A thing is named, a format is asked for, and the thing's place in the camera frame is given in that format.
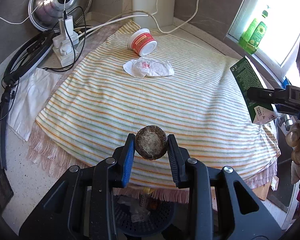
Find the gloved right hand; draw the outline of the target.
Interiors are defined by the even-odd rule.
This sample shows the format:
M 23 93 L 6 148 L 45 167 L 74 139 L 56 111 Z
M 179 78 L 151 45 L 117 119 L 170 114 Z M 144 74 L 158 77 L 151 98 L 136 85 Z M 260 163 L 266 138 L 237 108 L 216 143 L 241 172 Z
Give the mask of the gloved right hand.
M 300 181 L 300 122 L 294 123 L 286 134 L 288 146 L 293 148 L 291 153 L 291 184 Z

